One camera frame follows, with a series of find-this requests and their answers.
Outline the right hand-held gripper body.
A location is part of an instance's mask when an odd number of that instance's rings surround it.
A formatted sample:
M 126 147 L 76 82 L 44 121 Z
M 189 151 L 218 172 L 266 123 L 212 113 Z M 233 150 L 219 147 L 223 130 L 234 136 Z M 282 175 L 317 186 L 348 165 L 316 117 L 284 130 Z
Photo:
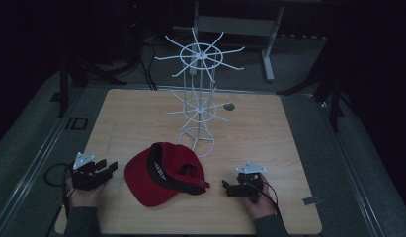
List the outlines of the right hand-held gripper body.
M 247 198 L 252 203 L 258 201 L 263 189 L 263 182 L 260 175 L 267 171 L 267 168 L 259 164 L 247 161 L 245 165 L 237 167 L 237 185 L 230 185 L 229 189 L 238 191 L 237 198 Z

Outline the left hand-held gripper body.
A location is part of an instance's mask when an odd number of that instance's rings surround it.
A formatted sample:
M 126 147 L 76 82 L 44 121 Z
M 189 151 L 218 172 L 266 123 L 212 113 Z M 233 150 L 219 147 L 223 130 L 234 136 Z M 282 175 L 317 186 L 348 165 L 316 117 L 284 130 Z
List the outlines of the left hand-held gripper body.
M 72 182 L 75 189 L 83 191 L 91 191 L 96 189 L 101 184 L 108 181 L 113 175 L 109 176 L 105 174 L 106 168 L 96 171 L 95 170 L 94 155 L 77 153 L 72 166 Z

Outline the red baseball cap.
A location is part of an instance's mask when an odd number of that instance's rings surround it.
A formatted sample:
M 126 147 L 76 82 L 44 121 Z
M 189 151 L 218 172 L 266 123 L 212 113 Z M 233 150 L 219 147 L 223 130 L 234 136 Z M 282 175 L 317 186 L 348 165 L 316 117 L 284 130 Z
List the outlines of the red baseball cap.
M 153 143 L 134 156 L 124 168 L 124 178 L 146 207 L 161 205 L 179 193 L 201 195 L 210 188 L 195 152 L 169 142 Z

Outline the white wire hat rack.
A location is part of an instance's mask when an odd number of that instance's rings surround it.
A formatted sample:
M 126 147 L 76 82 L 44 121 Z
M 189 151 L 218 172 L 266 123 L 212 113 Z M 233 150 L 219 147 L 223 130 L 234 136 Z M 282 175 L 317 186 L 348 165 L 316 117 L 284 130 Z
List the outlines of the white wire hat rack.
M 214 149 L 215 138 L 209 130 L 209 123 L 214 119 L 229 122 L 229 119 L 218 114 L 221 107 L 231 105 L 232 102 L 219 104 L 214 100 L 216 92 L 216 69 L 220 66 L 240 71 L 242 67 L 235 67 L 224 62 L 226 54 L 240 52 L 244 47 L 232 50 L 221 50 L 217 43 L 224 33 L 211 43 L 199 42 L 197 33 L 192 29 L 193 42 L 187 45 L 166 37 L 170 43 L 178 46 L 177 55 L 157 57 L 157 60 L 178 59 L 182 69 L 172 75 L 181 77 L 183 86 L 175 90 L 172 95 L 183 103 L 178 111 L 168 112 L 168 115 L 182 115 L 185 119 L 180 128 L 178 143 L 188 146 L 199 158 L 208 156 Z

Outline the person's left hand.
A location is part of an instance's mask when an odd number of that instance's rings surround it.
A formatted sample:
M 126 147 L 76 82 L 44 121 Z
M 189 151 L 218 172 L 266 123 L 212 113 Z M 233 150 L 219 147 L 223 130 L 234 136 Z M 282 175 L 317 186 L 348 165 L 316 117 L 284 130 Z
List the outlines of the person's left hand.
M 68 189 L 68 203 L 69 206 L 74 207 L 97 207 L 99 196 L 106 184 L 101 184 L 96 189 L 91 191 L 77 190 L 74 188 L 72 179 L 66 181 Z

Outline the person's right hand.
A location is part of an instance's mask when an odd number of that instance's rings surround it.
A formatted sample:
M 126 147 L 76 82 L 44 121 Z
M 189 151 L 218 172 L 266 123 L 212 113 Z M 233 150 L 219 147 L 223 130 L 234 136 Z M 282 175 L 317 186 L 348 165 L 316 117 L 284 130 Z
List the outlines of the person's right hand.
M 241 199 L 243 205 L 245 206 L 246 210 L 253 220 L 277 214 L 274 202 L 269 193 L 268 181 L 263 175 L 260 175 L 260 178 L 263 182 L 263 189 L 258 198 L 258 201 L 256 203 L 252 203 L 247 198 Z

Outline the black tripod stand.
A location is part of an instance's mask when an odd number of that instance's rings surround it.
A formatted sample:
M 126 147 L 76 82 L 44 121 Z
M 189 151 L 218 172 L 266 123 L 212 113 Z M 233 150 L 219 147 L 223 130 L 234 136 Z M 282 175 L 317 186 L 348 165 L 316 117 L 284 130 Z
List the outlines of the black tripod stand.
M 69 78 L 72 79 L 76 86 L 86 87 L 88 80 L 84 75 L 85 69 L 90 70 L 92 73 L 110 83 L 125 85 L 125 82 L 116 79 L 110 72 L 99 68 L 97 65 L 79 55 L 61 55 L 59 58 L 59 92 L 55 93 L 52 97 L 54 102 L 59 103 L 58 116 L 60 118 L 65 115 L 69 108 Z
M 330 42 L 326 42 L 314 62 L 307 78 L 283 91 L 278 95 L 290 96 L 313 84 L 318 84 L 312 98 L 323 104 L 331 97 L 329 122 L 335 132 L 339 131 L 338 116 L 340 115 L 341 84 L 345 73 L 346 55 Z

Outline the white metal desk frame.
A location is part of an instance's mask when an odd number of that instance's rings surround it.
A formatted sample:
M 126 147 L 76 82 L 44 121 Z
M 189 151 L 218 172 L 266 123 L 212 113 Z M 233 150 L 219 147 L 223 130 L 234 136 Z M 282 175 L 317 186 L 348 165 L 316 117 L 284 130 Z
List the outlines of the white metal desk frame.
M 268 44 L 261 50 L 261 57 L 264 65 L 266 80 L 275 80 L 273 64 L 270 54 L 273 49 L 281 20 L 284 14 L 284 6 L 280 6 L 275 11 L 273 20 L 243 19 L 220 16 L 202 15 L 200 13 L 200 2 L 194 0 L 194 23 L 196 33 L 226 33 L 240 36 L 255 36 L 267 38 Z

